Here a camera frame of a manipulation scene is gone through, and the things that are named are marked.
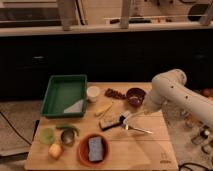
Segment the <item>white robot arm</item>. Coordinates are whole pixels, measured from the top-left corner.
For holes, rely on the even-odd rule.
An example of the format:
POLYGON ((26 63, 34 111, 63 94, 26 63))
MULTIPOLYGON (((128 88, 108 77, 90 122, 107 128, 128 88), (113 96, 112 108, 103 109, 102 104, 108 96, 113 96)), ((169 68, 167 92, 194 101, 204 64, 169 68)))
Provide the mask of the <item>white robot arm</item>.
POLYGON ((164 102, 172 101, 213 130, 213 101, 186 88, 186 81, 186 74, 180 69, 156 75, 151 82, 152 89, 145 95, 144 107, 156 112, 164 102))

